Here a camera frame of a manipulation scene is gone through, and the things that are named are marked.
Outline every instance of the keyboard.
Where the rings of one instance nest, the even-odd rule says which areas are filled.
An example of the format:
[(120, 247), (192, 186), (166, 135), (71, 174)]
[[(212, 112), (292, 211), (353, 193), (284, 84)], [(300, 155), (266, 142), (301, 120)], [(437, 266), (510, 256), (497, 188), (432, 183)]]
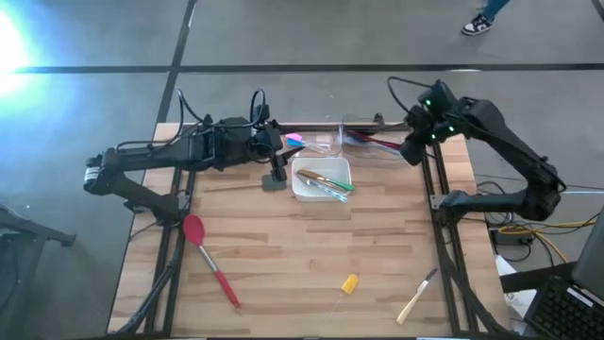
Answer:
[(525, 321), (551, 339), (604, 340), (604, 307), (557, 277), (537, 291)]

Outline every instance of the yellow cable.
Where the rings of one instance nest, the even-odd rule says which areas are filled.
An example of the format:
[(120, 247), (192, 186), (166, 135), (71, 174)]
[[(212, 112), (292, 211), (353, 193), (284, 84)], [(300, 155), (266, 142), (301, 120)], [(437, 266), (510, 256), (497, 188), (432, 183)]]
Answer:
[[(550, 228), (578, 228), (578, 227), (587, 227), (587, 226), (592, 226), (595, 223), (596, 222), (589, 222), (589, 223), (586, 223), (586, 222), (561, 223), (561, 224), (557, 224), (557, 225), (545, 226), (545, 227), (536, 229), (535, 231), (546, 230), (546, 229), (550, 229)], [(525, 234), (532, 233), (532, 231), (529, 231), (527, 229), (523, 229), (523, 230), (519, 230), (519, 231), (507, 231), (508, 229), (520, 229), (520, 228), (522, 228), (522, 227), (516, 227), (514, 225), (504, 226), (504, 227), (499, 228), (499, 233), (505, 234), (505, 235), (525, 235)]]
[(504, 235), (525, 235), (525, 234), (534, 234), (535, 237), (539, 237), (539, 239), (541, 239), (542, 241), (546, 242), (550, 247), (552, 247), (552, 249), (554, 249), (554, 251), (556, 251), (556, 253), (558, 253), (558, 256), (560, 256), (560, 258), (562, 259), (562, 261), (567, 264), (568, 263), (568, 259), (566, 259), (566, 256), (564, 256), (564, 253), (562, 253), (562, 251), (556, 246), (554, 245), (553, 242), (551, 242), (547, 237), (545, 237), (545, 235), (543, 235), (539, 230), (544, 230), (548, 227), (543, 227), (540, 229), (523, 229), (520, 231), (506, 231), (506, 229), (508, 229), (509, 227), (501, 227), (499, 228), (499, 233), (504, 234)]
[(542, 241), (546, 242), (550, 247), (552, 247), (558, 253), (558, 256), (560, 256), (562, 261), (565, 264), (568, 264), (568, 260), (566, 259), (566, 256), (564, 256), (564, 253), (562, 253), (562, 251), (556, 245), (554, 245), (553, 242), (549, 241), (549, 239), (539, 231), (535, 231), (535, 236), (539, 237)]

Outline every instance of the jeans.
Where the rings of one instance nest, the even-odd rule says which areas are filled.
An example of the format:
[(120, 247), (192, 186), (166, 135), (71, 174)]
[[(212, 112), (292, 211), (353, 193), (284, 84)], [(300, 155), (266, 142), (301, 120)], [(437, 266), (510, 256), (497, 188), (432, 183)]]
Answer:
[(510, 0), (489, 0), (489, 4), (484, 8), (482, 15), (484, 15), (488, 21), (492, 21), (495, 19), (497, 13), (509, 2)]

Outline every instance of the white bowl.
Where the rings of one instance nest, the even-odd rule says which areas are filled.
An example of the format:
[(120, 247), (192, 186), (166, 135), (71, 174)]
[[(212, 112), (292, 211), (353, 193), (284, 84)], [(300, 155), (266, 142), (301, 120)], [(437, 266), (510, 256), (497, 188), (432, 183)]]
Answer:
[(300, 169), (311, 170), (328, 179), (352, 184), (350, 164), (344, 158), (296, 158), (292, 162), (292, 190), (295, 198), (301, 202), (338, 201), (338, 198), (315, 187), (310, 187), (300, 179), (296, 172)]

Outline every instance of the floor stripe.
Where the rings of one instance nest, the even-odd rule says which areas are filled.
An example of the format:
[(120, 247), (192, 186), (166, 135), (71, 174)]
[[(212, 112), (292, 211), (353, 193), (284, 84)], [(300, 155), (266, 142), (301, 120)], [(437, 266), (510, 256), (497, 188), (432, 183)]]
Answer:
[[(181, 62), (184, 43), (175, 54)], [(345, 72), (492, 72), (492, 71), (604, 71), (604, 62), (592, 63), (498, 63), (498, 64), (299, 64), (299, 65), (175, 65), (175, 66), (40, 66), (26, 67), (17, 74), (138, 74), (170, 73), (176, 84), (178, 73), (262, 74), (262, 73), (345, 73)]]
[(26, 75), (168, 73), (170, 66), (31, 66), (15, 70)]
[(189, 31), (191, 30), (191, 22), (193, 20), (193, 14), (197, 0), (189, 0), (185, 15), (182, 20), (182, 26), (180, 27), (180, 34), (178, 35), (178, 43), (176, 44), (176, 50), (172, 59), (172, 67), (168, 74), (168, 80), (166, 81), (166, 87), (163, 90), (163, 96), (161, 97), (161, 103), (159, 104), (158, 117), (156, 123), (165, 123), (168, 119), (168, 111), (170, 110), (170, 102), (172, 101), (172, 95), (176, 86), (176, 79), (178, 78), (178, 67), (182, 62), (182, 56), (185, 53), (185, 45), (187, 44), (187, 38), (189, 37)]
[(604, 71), (601, 63), (510, 64), (308, 64), (308, 65), (197, 65), (181, 66), (180, 73), (337, 73), (337, 72), (468, 72), (468, 71)]

